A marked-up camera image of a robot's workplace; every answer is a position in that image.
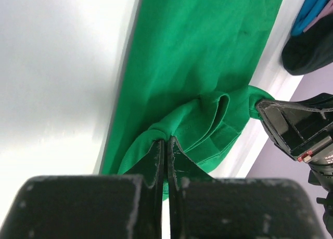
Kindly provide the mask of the folded blue t-shirt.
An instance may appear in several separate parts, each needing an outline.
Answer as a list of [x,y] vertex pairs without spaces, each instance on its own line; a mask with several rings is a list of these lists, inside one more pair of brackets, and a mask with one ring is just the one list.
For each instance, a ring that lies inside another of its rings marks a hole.
[[298,36],[320,14],[329,0],[305,0],[291,28],[290,35]]

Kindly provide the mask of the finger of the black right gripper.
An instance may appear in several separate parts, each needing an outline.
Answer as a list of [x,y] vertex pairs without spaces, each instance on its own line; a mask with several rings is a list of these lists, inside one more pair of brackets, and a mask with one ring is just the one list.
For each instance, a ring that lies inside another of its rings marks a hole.
[[264,99],[255,107],[269,138],[291,159],[317,160],[332,153],[332,98]]

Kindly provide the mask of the green t-shirt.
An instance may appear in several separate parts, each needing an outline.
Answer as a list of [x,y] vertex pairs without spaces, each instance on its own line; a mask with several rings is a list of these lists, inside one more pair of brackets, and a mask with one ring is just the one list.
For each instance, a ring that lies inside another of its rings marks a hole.
[[172,136],[213,171],[270,98],[249,83],[281,3],[142,0],[102,173],[127,172]]

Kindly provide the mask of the folded black t-shirt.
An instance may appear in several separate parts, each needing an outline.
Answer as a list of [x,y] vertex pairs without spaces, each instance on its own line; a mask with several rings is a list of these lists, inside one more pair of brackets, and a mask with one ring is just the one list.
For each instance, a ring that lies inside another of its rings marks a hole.
[[285,70],[300,76],[332,63],[332,14],[324,16],[306,32],[289,38],[281,61]]

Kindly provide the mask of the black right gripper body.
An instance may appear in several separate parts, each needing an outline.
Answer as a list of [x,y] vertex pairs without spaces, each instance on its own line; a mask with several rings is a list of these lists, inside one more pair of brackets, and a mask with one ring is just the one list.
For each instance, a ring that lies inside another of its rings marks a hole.
[[296,147],[297,160],[310,167],[308,182],[328,192],[317,203],[324,206],[326,230],[332,231],[332,95],[321,93],[298,104],[301,109],[294,127],[302,142]]

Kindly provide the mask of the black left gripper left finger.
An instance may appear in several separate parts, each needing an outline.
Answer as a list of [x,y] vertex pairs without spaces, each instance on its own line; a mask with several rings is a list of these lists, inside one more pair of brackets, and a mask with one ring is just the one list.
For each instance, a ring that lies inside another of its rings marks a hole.
[[164,141],[122,175],[42,175],[18,191],[1,238],[160,238]]

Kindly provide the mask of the folded pink t-shirt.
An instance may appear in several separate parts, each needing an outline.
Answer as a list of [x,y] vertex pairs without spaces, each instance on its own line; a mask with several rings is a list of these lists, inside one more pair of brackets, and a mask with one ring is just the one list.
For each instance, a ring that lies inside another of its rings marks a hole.
[[303,33],[305,33],[313,25],[315,25],[320,19],[322,19],[323,17],[326,17],[327,15],[330,15],[330,14],[332,14],[332,5],[327,4],[323,8],[323,10],[318,14],[318,16],[306,26],[306,28],[303,30]]

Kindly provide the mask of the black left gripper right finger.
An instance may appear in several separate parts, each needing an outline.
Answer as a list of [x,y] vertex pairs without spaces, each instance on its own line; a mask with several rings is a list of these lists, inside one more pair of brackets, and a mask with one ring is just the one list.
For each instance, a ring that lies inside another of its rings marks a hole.
[[168,142],[171,238],[324,238],[304,189],[288,179],[215,179]]

